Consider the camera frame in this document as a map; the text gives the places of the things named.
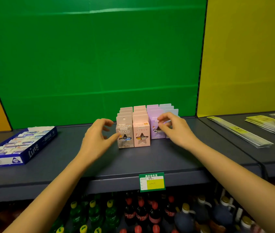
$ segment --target green backdrop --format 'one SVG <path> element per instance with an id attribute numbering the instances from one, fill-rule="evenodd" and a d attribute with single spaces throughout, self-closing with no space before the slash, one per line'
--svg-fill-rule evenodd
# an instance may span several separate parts
<path id="1" fill-rule="evenodd" d="M 0 98 L 14 129 L 195 114 L 206 0 L 0 0 Z"/>

